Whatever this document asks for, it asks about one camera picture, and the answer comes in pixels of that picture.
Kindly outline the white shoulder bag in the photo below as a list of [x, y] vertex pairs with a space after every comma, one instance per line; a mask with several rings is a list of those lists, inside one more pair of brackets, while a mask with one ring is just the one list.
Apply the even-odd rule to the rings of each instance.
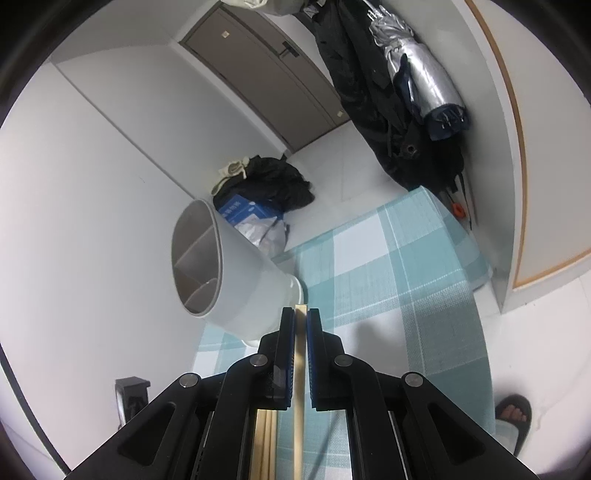
[[222, 0], [222, 3], [243, 10], [273, 16], [287, 16], [301, 11], [301, 8], [307, 4], [307, 0]]

